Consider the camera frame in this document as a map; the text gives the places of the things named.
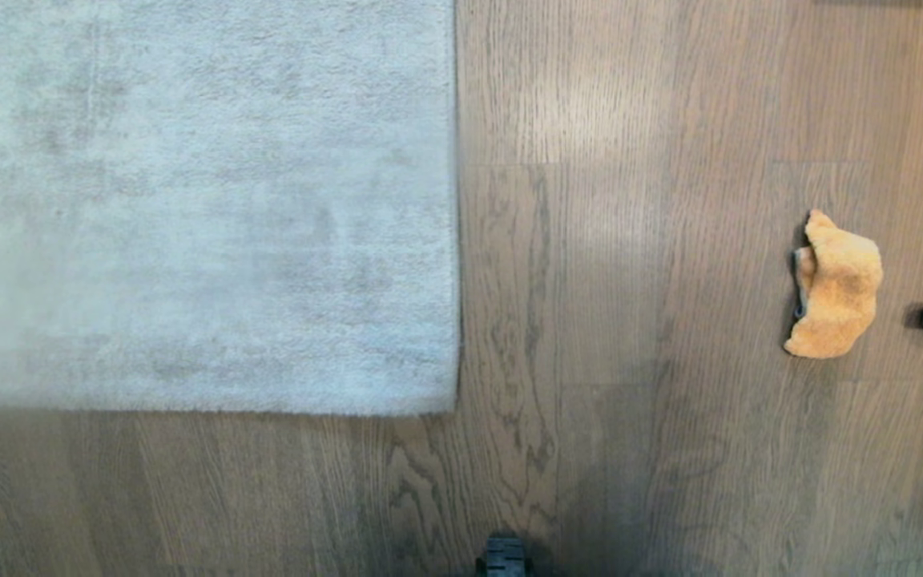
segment orange cloth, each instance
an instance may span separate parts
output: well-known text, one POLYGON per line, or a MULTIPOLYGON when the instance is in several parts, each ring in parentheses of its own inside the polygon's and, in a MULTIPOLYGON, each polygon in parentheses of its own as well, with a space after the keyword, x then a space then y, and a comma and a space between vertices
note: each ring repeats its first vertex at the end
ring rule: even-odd
POLYGON ((803 317, 785 350, 841 357, 875 319, 882 258, 874 241, 840 229, 824 212, 810 211, 806 232, 810 246, 794 253, 803 317))

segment microfiber cloth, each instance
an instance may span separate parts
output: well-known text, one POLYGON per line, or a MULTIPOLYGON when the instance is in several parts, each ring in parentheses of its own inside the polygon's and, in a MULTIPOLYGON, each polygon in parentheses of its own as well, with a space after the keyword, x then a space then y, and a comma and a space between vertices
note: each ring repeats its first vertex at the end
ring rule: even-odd
POLYGON ((0 2, 0 405, 454 405, 451 0, 0 2))
POLYGON ((840 229, 821 211, 810 211, 805 231, 810 246, 794 252, 800 319, 785 350, 841 357, 875 319, 882 259, 874 241, 840 229))

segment gray rug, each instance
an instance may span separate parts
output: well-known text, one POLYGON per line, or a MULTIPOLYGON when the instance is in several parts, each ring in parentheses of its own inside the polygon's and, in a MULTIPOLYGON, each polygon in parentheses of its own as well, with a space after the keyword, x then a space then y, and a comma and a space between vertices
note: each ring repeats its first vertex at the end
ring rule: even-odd
POLYGON ((0 2, 0 403, 450 410, 452 21, 0 2))

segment wood grain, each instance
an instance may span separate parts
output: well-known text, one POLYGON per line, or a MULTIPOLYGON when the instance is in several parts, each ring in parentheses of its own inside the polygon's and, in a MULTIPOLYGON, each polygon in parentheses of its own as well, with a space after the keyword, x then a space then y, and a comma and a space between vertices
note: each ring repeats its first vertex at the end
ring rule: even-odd
POLYGON ((457 4, 457 412, 0 412, 0 575, 923 576, 923 0, 457 4), (807 209, 873 238, 781 343, 807 209))

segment shaggy rug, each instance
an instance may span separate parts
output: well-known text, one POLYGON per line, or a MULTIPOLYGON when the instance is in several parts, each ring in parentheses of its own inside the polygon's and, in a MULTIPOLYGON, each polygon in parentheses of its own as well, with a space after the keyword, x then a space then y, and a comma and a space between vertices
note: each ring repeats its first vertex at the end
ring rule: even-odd
POLYGON ((451 410, 450 0, 0 2, 0 405, 451 410))

